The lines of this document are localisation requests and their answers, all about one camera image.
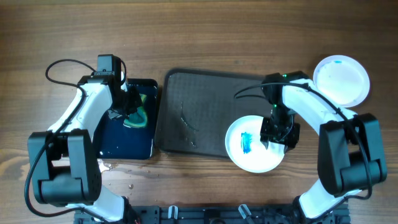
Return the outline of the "green yellow sponge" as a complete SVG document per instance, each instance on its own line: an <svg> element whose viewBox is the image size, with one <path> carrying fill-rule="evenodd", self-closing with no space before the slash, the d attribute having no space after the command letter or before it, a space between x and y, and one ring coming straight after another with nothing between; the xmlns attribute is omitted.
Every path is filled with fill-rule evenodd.
<svg viewBox="0 0 398 224"><path fill-rule="evenodd" d="M125 119L123 125L127 128L145 128L148 124L148 116L144 108L147 95L140 94L142 105L137 108L137 111Z"/></svg>

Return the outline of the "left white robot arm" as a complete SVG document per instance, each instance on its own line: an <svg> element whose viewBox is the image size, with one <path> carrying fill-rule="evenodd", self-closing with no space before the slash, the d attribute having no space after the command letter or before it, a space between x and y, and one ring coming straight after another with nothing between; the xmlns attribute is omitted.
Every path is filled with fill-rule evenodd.
<svg viewBox="0 0 398 224"><path fill-rule="evenodd" d="M136 93L104 83L77 85L77 93L62 117L46 131L33 132L27 140L30 169L24 200L37 216L30 193L40 204L61 207L57 215L81 212L103 223L139 223L126 197L103 186L92 143L107 110L124 109Z"/></svg>

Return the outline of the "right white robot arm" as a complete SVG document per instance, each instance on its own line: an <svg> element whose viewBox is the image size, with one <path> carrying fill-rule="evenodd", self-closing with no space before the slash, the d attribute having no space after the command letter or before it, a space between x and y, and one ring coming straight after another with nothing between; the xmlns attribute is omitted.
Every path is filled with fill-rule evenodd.
<svg viewBox="0 0 398 224"><path fill-rule="evenodd" d="M309 79L263 82L262 91L273 105L262 122L261 142L283 150L299 140L300 115L318 134L318 180L297 197L303 223L315 223L349 199L367 200L373 186L387 177L379 121L370 113L356 114L322 95Z"/></svg>

